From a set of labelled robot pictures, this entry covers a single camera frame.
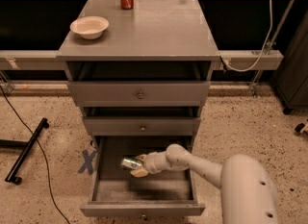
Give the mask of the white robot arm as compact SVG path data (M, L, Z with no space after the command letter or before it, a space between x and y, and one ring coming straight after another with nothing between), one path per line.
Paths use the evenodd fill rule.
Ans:
M223 224L278 224L276 186L265 168L249 156L238 154L217 164L171 144L164 152L139 155L128 165L135 177L166 170L196 173L220 190Z

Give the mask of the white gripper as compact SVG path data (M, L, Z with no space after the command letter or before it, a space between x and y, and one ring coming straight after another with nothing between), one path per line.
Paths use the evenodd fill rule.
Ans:
M148 155L141 154L136 156L135 159L143 162L144 168L150 174L157 174L169 169L169 162L165 152L153 152ZM131 175L136 178L146 177L148 172L144 168L132 170Z

